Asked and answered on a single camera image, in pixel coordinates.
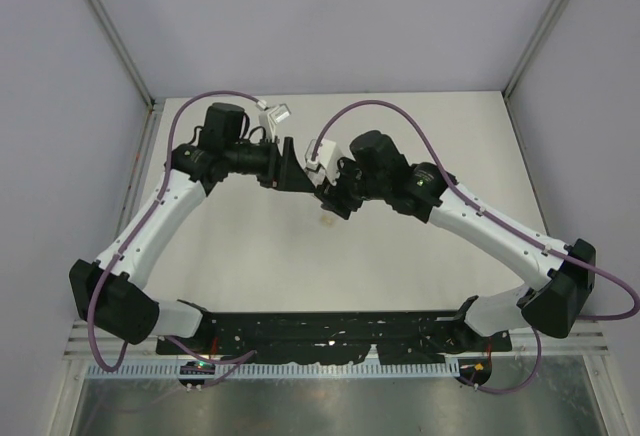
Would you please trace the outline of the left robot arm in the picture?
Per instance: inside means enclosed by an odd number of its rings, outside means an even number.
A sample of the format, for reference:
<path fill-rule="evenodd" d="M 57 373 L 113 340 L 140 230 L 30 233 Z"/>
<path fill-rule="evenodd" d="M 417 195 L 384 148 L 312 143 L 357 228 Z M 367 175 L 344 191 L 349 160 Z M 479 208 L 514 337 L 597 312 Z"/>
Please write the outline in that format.
<path fill-rule="evenodd" d="M 159 184 L 123 232 L 94 261 L 72 266 L 69 279 L 80 318 L 131 345 L 169 335 L 191 353 L 206 352 L 214 331 L 203 320 L 204 309 L 156 301 L 144 288 L 178 228 L 228 175 L 253 175 L 261 186 L 278 191 L 312 192 L 292 138 L 276 136 L 289 114 L 284 104 L 263 109 L 257 128 L 262 137 L 253 143 L 242 107 L 212 104 L 191 141 L 172 150 Z"/>

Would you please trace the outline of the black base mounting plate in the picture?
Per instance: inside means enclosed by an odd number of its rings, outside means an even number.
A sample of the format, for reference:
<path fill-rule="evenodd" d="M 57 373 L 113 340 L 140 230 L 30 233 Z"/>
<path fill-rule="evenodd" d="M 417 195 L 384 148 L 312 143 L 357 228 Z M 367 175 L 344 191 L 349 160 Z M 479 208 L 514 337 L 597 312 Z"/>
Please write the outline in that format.
<path fill-rule="evenodd" d="M 442 362 L 465 352 L 509 352 L 509 333 L 476 335 L 454 311 L 207 313 L 205 328 L 179 341 L 225 360 L 250 351 L 257 364 L 382 365 Z"/>

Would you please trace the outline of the translucent weekly pill organizer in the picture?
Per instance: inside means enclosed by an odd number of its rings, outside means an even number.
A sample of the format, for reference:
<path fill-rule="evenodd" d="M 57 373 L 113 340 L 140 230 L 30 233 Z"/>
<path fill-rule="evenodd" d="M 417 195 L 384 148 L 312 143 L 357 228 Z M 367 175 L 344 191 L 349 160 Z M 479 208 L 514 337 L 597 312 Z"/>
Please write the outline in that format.
<path fill-rule="evenodd" d="M 329 212 L 323 212 L 320 216 L 320 223 L 327 228 L 333 227 L 336 224 L 337 217 Z"/>

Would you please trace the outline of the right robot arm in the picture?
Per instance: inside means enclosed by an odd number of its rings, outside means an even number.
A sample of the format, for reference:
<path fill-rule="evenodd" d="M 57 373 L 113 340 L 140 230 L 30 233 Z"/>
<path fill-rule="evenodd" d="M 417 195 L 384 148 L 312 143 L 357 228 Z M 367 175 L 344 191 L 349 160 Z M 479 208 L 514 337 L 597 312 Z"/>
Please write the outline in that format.
<path fill-rule="evenodd" d="M 399 214 L 449 231 L 501 262 L 522 281 L 493 296 L 471 296 L 451 318 L 454 342 L 474 350 L 503 330 L 531 327 L 565 338 L 594 286 L 595 249 L 568 245 L 493 213 L 451 174 L 433 163 L 411 164 L 393 140 L 368 131 L 344 156 L 337 144 L 312 141 L 305 171 L 326 210 L 347 219 L 365 201 L 380 200 Z"/>

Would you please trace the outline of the left aluminium frame post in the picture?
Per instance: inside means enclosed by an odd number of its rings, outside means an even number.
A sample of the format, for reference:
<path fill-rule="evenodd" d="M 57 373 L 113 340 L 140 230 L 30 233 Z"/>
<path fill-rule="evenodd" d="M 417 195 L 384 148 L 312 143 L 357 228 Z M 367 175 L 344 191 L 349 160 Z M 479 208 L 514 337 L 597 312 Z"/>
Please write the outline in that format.
<path fill-rule="evenodd" d="M 122 39 L 103 0 L 84 0 L 98 27 L 102 31 L 108 44 L 112 48 L 119 64 L 134 86 L 138 96 L 148 109 L 152 109 L 155 99 L 144 81 L 144 78 L 134 62 L 131 53 Z"/>

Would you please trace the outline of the aluminium frame corner post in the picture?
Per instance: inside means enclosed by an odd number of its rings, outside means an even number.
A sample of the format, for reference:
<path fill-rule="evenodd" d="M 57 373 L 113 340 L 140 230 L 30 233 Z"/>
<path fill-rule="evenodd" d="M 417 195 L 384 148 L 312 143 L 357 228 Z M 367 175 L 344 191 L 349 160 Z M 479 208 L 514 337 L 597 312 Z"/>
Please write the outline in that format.
<path fill-rule="evenodd" d="M 505 101 L 509 101 L 516 92 L 570 1 L 571 0 L 549 0 L 502 91 L 502 96 Z"/>

